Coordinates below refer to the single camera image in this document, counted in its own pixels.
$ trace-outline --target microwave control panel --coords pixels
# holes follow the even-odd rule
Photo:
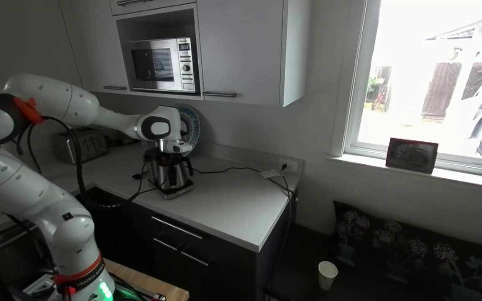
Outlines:
[[[193,63],[192,63],[192,45],[190,38],[177,38],[177,56],[180,86],[187,91],[195,91]]]

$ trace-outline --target drawer handle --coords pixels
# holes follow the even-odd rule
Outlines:
[[[126,90],[123,85],[103,85],[105,90]]]
[[[219,91],[219,90],[207,90],[203,91],[205,96],[227,96],[227,98],[235,98],[235,91]]]
[[[188,252],[180,250],[178,254],[188,257],[190,260],[193,260],[193,262],[197,262],[197,264],[200,264],[200,265],[208,267],[208,262],[205,262],[205,260],[202,260],[202,259],[198,259],[198,257],[195,257],[195,255],[192,255],[192,254],[188,254]]]
[[[165,242],[165,240],[160,240],[158,237],[153,237],[153,242],[157,242],[157,244],[160,244],[160,245],[163,245],[163,247],[168,247],[168,249],[172,249],[172,250],[177,252],[177,247],[175,247],[175,245],[172,245],[172,244],[168,244],[168,242]]]
[[[157,222],[160,222],[160,224],[163,224],[163,225],[167,225],[167,227],[172,227],[172,229],[175,229],[175,230],[178,230],[178,232],[183,232],[183,234],[187,234],[187,235],[192,235],[192,237],[195,237],[195,239],[203,239],[202,235],[198,235],[198,234],[193,234],[193,232],[190,232],[190,230],[185,230],[185,229],[182,229],[182,227],[177,227],[177,225],[173,225],[173,224],[170,224],[170,222],[167,222],[167,220],[162,220],[162,219],[158,219],[158,217],[155,217],[155,215],[152,215],[152,219],[153,220],[157,220]]]
[[[153,1],[153,0],[120,0],[118,6],[125,6],[125,4],[131,4],[131,3],[138,3],[138,1]]]

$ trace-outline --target electrical outlet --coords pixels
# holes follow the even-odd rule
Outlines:
[[[285,157],[279,157],[277,158],[277,170],[280,172],[290,172],[290,173],[299,173],[299,160],[294,158],[285,158]]]
[[[267,168],[267,170],[262,170],[262,172],[259,172],[260,173],[260,177],[264,177],[264,178],[272,178],[272,177],[280,177],[282,173],[279,172],[279,170],[275,170],[275,168]]]

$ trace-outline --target microwave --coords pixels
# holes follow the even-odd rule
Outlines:
[[[123,45],[123,61],[130,90],[197,93],[188,36],[128,40]]]

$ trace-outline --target picture frame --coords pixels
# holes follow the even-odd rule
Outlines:
[[[438,153],[438,143],[424,140],[389,138],[386,167],[431,173]]]

